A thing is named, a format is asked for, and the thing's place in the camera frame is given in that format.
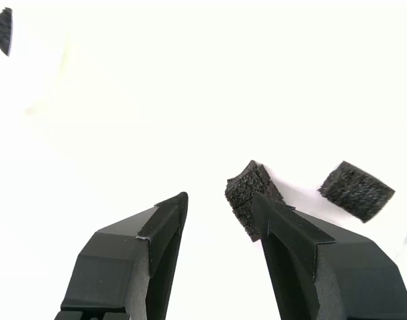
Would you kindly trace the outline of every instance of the white background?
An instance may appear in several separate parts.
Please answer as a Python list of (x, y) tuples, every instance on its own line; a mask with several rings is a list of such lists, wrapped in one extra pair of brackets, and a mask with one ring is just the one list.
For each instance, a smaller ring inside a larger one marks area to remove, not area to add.
[[(407, 284), (407, 3), (56, 12), (57, 78), (26, 112), (0, 110), (0, 318), (54, 318), (94, 231), (187, 191), (167, 319), (277, 319), (262, 249), (224, 198), (251, 159), (289, 204), (375, 240)], [(396, 190), (365, 225), (317, 197), (342, 160)]]

